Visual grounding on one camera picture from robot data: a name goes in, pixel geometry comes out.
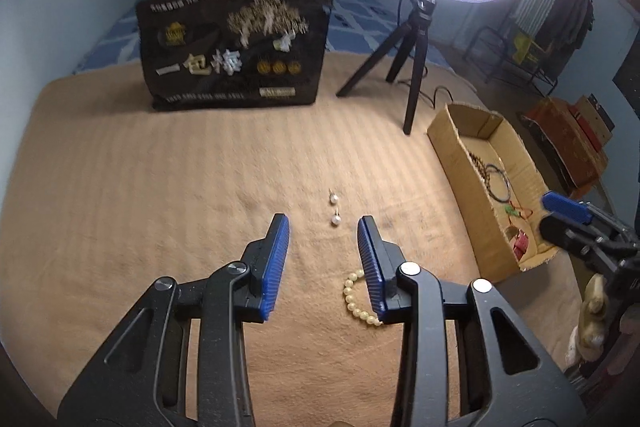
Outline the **right hand white glove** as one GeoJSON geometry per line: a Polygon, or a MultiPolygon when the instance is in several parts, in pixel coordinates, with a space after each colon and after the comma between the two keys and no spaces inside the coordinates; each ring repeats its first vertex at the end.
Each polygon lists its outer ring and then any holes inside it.
{"type": "Polygon", "coordinates": [[[605,294],[605,278],[601,274],[594,274],[585,288],[578,322],[570,334],[565,355],[568,366],[600,358],[608,335],[606,311],[608,296],[605,294]]]}

